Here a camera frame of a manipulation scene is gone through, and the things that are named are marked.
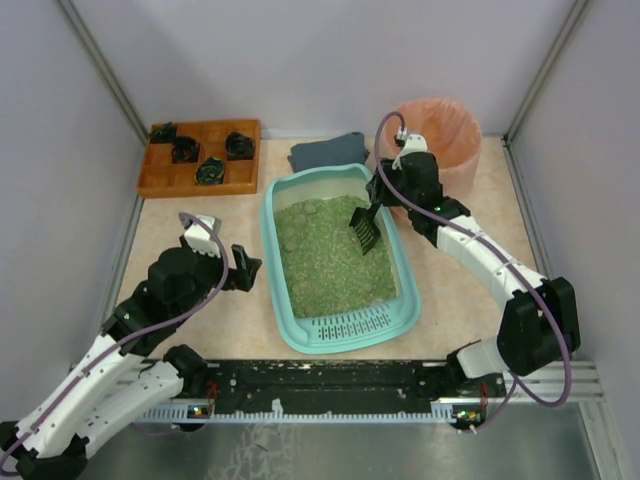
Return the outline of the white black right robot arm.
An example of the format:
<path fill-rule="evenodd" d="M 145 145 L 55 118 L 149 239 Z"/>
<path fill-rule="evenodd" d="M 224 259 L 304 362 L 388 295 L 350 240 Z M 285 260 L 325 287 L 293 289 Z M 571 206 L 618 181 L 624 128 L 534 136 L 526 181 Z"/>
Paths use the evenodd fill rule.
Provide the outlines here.
<path fill-rule="evenodd" d="M 265 268 L 280 334 L 304 354 L 343 353 L 408 332 L 421 301 L 392 218 L 404 207 L 416 232 L 455 259 L 502 310 L 498 333 L 455 350 L 457 382 L 527 376 L 579 347 L 572 285 L 517 261 L 446 197 L 434 157 L 317 167 L 274 180 L 260 209 Z"/>

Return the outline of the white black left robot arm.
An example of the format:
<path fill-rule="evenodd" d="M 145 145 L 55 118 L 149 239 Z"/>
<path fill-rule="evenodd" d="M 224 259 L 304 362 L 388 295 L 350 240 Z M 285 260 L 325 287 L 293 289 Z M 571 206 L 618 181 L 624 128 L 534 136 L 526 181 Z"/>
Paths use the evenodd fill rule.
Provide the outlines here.
<path fill-rule="evenodd" d="M 1 425 L 3 477 L 76 479 L 107 442 L 143 413 L 203 385 L 207 364 L 186 345 L 146 361 L 212 294 L 248 292 L 262 262 L 233 245 L 235 267 L 187 245 L 164 251 L 103 324 L 88 352 L 31 414 Z"/>

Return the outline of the teal plastic litter box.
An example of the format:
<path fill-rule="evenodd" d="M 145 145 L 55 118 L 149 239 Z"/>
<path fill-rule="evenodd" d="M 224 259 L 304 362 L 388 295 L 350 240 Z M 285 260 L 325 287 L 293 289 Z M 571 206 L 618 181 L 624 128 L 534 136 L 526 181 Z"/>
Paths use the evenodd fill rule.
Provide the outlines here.
<path fill-rule="evenodd" d="M 312 355 L 342 353 L 407 333 L 421 314 L 414 274 L 387 208 L 368 253 L 350 226 L 370 203 L 363 165 L 322 167 L 280 177 L 260 208 L 265 269 L 284 341 Z"/>

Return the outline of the black slotted litter scoop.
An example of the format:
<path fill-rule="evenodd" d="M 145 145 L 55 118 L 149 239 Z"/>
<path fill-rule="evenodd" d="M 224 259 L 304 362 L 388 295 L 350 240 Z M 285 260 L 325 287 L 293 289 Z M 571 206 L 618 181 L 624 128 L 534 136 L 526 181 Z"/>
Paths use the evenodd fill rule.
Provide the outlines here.
<path fill-rule="evenodd" d="M 356 207 L 349 222 L 349 227 L 354 231 L 363 255 L 370 252 L 381 237 L 375 222 L 380 206 L 380 203 L 374 202 L 368 208 Z"/>

